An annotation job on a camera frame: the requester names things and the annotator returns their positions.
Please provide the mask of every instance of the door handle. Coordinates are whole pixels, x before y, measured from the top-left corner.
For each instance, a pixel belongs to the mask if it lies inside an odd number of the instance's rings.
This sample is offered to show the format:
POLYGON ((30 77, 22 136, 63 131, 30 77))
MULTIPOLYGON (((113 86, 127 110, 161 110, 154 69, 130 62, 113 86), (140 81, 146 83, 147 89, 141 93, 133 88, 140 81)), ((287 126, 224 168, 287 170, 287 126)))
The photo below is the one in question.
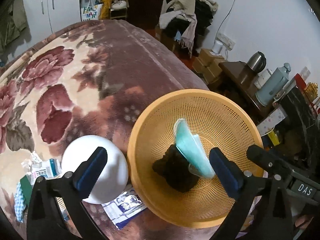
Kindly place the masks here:
POLYGON ((42 14, 44 14, 43 1, 41 1, 41 9, 42 9, 42 14))
POLYGON ((52 9, 54 10, 54 0, 52 0, 52 9))

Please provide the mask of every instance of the wooden cabinet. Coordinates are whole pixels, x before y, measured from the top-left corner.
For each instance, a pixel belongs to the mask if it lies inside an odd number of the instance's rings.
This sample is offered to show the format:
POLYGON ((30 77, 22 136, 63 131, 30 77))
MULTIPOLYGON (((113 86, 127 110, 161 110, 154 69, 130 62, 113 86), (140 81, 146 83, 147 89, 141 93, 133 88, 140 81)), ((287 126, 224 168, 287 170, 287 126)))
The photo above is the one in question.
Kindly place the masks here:
POLYGON ((28 47, 32 47, 52 34, 47 0, 23 0, 30 31, 30 39, 26 40, 28 47))
POLYGON ((73 23, 81 21, 80 0, 23 0, 28 27, 8 45, 10 62, 36 43, 73 23))
POLYGON ((48 0, 48 10, 53 33, 81 21, 80 0, 48 0))

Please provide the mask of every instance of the wooden table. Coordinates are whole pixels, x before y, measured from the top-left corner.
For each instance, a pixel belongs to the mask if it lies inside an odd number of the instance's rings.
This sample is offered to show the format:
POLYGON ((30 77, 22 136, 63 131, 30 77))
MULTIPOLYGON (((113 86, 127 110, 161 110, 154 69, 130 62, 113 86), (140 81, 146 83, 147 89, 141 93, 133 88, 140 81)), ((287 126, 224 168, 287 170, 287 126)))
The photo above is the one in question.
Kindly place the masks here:
POLYGON ((236 86, 241 91, 244 98, 252 104, 258 114, 263 118, 266 118, 273 110, 272 102, 267 106, 263 106, 257 100, 255 93, 258 91, 254 82, 257 80, 258 76, 250 68, 248 68, 246 63, 237 62, 221 62, 219 67, 222 69, 224 75, 230 78, 236 86))

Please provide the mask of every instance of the bed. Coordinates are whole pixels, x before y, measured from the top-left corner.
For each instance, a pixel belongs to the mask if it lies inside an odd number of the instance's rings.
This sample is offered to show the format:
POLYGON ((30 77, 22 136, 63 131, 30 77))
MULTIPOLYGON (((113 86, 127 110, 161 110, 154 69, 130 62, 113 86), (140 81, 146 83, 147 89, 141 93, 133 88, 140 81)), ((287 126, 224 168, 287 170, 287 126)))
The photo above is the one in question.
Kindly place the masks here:
MULTIPOLYGON (((61 159, 73 140, 94 134, 125 154, 131 129, 151 102, 175 90, 207 90, 164 45, 123 20, 66 27, 0 74, 0 206, 24 239, 27 213, 17 221, 14 194, 31 152, 61 159)), ((179 228, 145 210, 118 231, 101 205, 84 205, 111 240, 201 240, 216 230, 179 228)), ((78 234, 71 220, 68 227, 78 234)))

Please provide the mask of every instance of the white cup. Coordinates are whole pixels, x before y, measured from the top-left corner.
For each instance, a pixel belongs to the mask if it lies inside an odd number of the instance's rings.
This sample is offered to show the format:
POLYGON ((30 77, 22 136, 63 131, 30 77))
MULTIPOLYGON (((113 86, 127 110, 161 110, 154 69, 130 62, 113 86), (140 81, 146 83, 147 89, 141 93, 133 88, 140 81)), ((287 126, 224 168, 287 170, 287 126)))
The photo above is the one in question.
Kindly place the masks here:
POLYGON ((222 50, 222 47, 223 47, 223 43, 222 43, 221 41, 216 40, 216 41, 214 42, 214 45, 213 45, 213 47, 212 47, 211 50, 212 50, 215 54, 219 54, 220 51, 222 50))
POLYGON ((267 80, 271 77, 272 73, 269 69, 265 69, 261 72, 259 78, 256 80, 254 85, 260 89, 267 82, 267 80))

